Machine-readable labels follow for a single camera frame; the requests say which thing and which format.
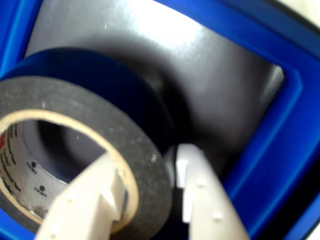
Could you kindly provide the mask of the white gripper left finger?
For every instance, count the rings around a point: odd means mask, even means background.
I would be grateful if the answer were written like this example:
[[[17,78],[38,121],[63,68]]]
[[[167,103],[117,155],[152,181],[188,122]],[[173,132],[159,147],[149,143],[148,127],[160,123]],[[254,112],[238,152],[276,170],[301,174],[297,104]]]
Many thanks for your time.
[[[38,240],[108,240],[124,209],[126,187],[109,153],[102,154],[53,200]]]

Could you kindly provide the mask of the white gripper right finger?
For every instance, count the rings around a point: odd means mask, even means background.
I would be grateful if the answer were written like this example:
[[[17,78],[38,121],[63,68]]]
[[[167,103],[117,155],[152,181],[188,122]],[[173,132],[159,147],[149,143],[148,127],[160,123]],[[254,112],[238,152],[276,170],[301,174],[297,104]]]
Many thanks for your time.
[[[248,240],[250,237],[204,152],[179,144],[176,186],[183,190],[182,221],[190,240]]]

